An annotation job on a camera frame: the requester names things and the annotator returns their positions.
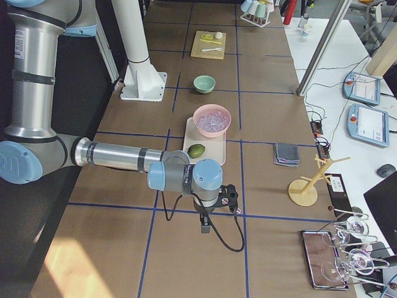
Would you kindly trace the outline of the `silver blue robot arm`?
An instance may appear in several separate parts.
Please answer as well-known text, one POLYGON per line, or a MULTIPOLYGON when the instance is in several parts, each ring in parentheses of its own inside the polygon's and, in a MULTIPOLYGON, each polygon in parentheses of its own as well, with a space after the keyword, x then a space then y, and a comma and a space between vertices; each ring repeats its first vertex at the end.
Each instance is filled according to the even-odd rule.
POLYGON ((191 164, 183 151, 97 143, 51 127, 58 38, 93 37, 94 1, 9 1, 15 32, 12 121, 1 142, 1 177, 26 184, 66 166, 96 165, 147 174, 148 186, 193 196, 202 232, 221 206, 223 171, 207 159, 191 164))

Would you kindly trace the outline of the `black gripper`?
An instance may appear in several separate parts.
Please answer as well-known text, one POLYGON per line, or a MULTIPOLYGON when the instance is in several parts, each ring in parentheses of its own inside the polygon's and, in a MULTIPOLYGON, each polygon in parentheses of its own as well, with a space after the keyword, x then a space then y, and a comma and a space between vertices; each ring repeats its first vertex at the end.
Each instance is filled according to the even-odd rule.
POLYGON ((194 199, 194 208, 199 213, 201 233, 210 233, 212 220, 210 214, 215 210, 212 207, 204 207, 202 201, 194 199))

